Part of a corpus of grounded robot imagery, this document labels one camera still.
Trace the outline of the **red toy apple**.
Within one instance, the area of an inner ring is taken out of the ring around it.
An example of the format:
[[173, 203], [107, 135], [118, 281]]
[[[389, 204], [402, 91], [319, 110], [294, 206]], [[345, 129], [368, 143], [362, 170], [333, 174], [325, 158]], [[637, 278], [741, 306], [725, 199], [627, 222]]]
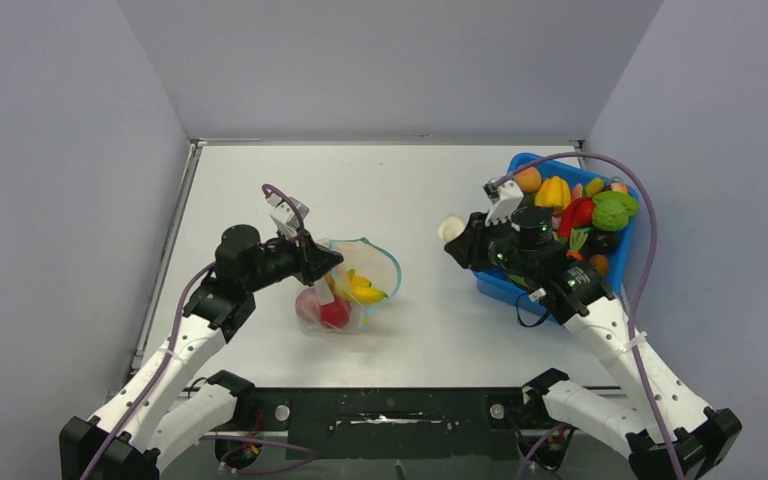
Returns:
[[344, 329], [350, 323], [350, 306], [342, 299], [319, 306], [319, 322], [328, 329]]

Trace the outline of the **yellow toy banana bunch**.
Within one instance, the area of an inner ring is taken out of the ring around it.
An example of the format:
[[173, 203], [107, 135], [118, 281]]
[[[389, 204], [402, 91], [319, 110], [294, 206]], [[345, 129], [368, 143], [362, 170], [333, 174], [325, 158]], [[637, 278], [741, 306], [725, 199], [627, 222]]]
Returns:
[[375, 288], [368, 278], [358, 275], [355, 269], [349, 269], [347, 275], [349, 293], [360, 303], [374, 305], [389, 298], [385, 291]]

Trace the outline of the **orange toy carrot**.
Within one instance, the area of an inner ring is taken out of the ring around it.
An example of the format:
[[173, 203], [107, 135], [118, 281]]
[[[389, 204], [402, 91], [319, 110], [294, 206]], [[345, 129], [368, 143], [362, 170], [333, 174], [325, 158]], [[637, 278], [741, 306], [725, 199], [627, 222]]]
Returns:
[[583, 260], [584, 256], [581, 250], [586, 245], [589, 231], [586, 229], [572, 229], [568, 237], [567, 257], [575, 260]]

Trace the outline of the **clear zip top bag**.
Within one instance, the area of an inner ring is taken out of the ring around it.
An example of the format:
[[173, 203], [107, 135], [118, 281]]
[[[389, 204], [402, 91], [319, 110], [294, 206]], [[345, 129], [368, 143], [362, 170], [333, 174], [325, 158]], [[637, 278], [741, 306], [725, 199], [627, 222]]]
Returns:
[[295, 300], [296, 319], [305, 333], [355, 333], [370, 325], [376, 310], [400, 290], [402, 267], [396, 257], [365, 237], [322, 238], [317, 244], [338, 253], [343, 261], [323, 283], [333, 301], [322, 306], [315, 287], [301, 290]]

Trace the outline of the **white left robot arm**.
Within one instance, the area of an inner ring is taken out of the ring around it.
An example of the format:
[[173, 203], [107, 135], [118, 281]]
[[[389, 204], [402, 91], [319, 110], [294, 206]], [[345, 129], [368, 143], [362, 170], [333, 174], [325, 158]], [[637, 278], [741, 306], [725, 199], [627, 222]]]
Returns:
[[311, 286], [343, 260], [308, 233], [263, 241], [253, 226], [228, 228], [214, 262], [184, 287], [158, 350], [89, 418], [73, 417], [62, 428], [62, 478], [159, 478], [175, 457], [230, 421], [253, 390], [250, 381], [221, 371], [194, 398], [173, 405], [251, 316], [256, 292], [290, 277]]

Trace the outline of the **white toy garlic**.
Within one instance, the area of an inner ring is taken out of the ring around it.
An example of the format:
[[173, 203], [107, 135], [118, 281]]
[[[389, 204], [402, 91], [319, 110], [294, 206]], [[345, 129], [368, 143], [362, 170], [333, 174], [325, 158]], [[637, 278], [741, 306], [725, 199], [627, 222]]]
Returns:
[[459, 237], [466, 229], [466, 220], [459, 215], [447, 215], [437, 229], [437, 234], [444, 244]]

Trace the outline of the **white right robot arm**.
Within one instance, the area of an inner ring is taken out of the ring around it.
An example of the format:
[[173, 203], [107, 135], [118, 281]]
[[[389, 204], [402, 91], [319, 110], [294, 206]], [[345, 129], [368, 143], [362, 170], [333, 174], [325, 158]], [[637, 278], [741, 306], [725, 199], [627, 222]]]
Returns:
[[716, 410], [632, 326], [620, 298], [589, 263], [569, 256], [550, 213], [518, 210], [507, 221], [448, 216], [438, 234], [464, 269], [499, 269], [586, 344], [629, 401], [624, 407], [549, 369], [523, 387], [532, 425], [568, 424], [624, 456], [639, 479], [699, 479], [725, 458], [742, 424]]

